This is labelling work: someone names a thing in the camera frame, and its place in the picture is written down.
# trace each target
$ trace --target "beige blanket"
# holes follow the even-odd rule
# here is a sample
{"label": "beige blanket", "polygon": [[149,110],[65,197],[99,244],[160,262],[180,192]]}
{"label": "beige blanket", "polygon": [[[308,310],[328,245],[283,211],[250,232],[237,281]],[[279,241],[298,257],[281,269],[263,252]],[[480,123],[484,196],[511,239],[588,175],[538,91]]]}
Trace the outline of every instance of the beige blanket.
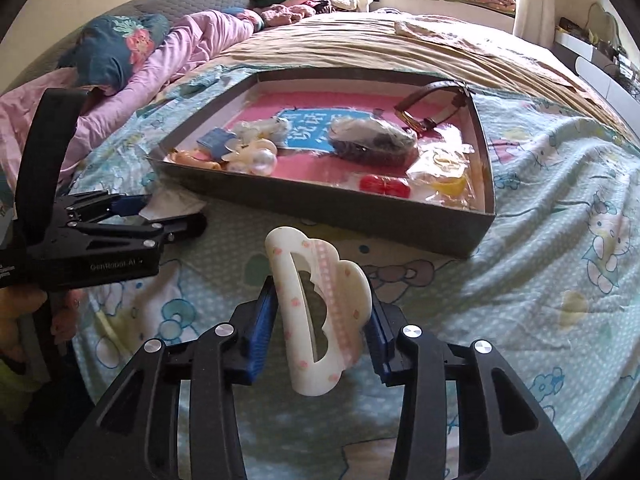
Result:
{"label": "beige blanket", "polygon": [[547,49],[501,30],[443,16],[321,14],[297,25],[255,34],[195,73],[214,64],[437,72],[472,84],[549,99],[635,139],[604,99]]}

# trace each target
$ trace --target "silver screw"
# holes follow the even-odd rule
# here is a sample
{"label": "silver screw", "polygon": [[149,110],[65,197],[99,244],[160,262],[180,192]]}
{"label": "silver screw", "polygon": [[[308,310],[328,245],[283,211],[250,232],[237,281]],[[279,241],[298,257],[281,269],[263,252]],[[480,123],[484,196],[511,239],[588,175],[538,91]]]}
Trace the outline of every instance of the silver screw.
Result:
{"label": "silver screw", "polygon": [[145,343],[145,352],[152,354],[162,348],[162,343],[159,339],[150,339]]}
{"label": "silver screw", "polygon": [[422,329],[419,326],[407,325],[402,328],[402,333],[405,336],[410,337],[411,339],[414,339],[422,335]]}
{"label": "silver screw", "polygon": [[232,324],[223,323],[216,327],[216,335],[219,335],[220,337],[226,337],[228,335],[232,335],[234,330],[235,329]]}
{"label": "silver screw", "polygon": [[481,339],[480,341],[476,341],[474,343],[474,348],[479,354],[488,354],[491,350],[494,349],[494,347],[491,346],[491,343],[483,339]]}

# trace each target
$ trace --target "finger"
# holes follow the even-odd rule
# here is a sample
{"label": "finger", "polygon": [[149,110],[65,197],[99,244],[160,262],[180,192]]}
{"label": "finger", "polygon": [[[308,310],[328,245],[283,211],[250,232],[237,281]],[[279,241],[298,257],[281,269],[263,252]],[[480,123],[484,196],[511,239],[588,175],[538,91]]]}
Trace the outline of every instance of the finger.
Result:
{"label": "finger", "polygon": [[56,312],[51,320],[51,334],[58,335],[63,332],[68,332],[68,330],[75,330],[77,321],[78,313],[75,310],[63,308]]}
{"label": "finger", "polygon": [[33,314],[47,301],[47,293],[36,285],[13,285],[0,288],[0,318],[16,319]]}
{"label": "finger", "polygon": [[18,323],[14,319],[0,319],[0,350],[5,351],[19,342]]}
{"label": "finger", "polygon": [[70,290],[65,296],[65,306],[77,311],[85,297],[86,292],[82,288]]}

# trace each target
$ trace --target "light blue bedsheet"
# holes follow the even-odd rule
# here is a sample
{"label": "light blue bedsheet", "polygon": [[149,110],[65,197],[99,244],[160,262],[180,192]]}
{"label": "light blue bedsheet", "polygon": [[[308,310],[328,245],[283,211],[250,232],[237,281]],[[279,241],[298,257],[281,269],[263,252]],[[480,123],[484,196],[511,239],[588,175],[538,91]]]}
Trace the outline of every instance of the light blue bedsheet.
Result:
{"label": "light blue bedsheet", "polygon": [[[156,177],[141,150],[257,70],[210,70],[132,118],[88,157],[73,192],[150,191]],[[360,263],[379,297],[400,304],[411,322],[449,342],[495,343],[586,477],[638,405],[640,152],[549,102],[480,89],[474,99],[490,142],[497,218],[470,259],[210,200],[204,236],[168,247],[158,276],[91,291],[74,345],[94,399],[144,340],[188,340],[255,299],[268,272],[264,237],[290,224]],[[250,479],[386,479],[402,389],[380,384],[368,356],[327,395],[299,396],[277,321],[263,375],[235,391]],[[448,418],[453,478],[453,402]]]}

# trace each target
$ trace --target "red toy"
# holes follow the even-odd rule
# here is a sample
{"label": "red toy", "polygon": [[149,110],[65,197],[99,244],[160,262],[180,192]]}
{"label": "red toy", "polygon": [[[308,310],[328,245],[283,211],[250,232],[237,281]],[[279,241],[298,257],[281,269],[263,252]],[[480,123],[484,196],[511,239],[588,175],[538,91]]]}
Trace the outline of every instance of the red toy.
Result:
{"label": "red toy", "polygon": [[400,198],[409,198],[411,196],[411,187],[406,180],[394,176],[366,174],[360,179],[358,187],[360,191],[378,195],[397,196]]}

